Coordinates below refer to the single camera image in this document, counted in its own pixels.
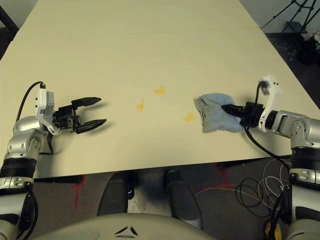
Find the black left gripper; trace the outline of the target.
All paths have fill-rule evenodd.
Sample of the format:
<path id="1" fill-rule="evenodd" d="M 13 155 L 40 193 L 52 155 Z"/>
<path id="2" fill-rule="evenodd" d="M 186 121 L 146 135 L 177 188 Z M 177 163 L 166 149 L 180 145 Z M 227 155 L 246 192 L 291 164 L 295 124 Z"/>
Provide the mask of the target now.
<path id="1" fill-rule="evenodd" d="M 92 131 L 103 125 L 106 119 L 96 119 L 80 124 L 80 117 L 77 115 L 79 107 L 87 107 L 101 101 L 99 97 L 84 97 L 71 101 L 71 105 L 59 107 L 53 114 L 53 123 L 59 130 L 73 132 L 76 128 L 77 134 Z"/>

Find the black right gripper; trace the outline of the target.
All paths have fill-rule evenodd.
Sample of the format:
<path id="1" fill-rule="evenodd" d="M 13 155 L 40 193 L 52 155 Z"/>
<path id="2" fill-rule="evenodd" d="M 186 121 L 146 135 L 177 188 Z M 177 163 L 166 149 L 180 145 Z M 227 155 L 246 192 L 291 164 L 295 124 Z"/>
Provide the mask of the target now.
<path id="1" fill-rule="evenodd" d="M 224 104 L 221 108 L 229 115 L 242 116 L 242 118 L 236 117 L 236 120 L 245 128 L 257 127 L 264 111 L 262 104 L 254 102 L 246 102 L 244 107 L 234 104 Z"/>

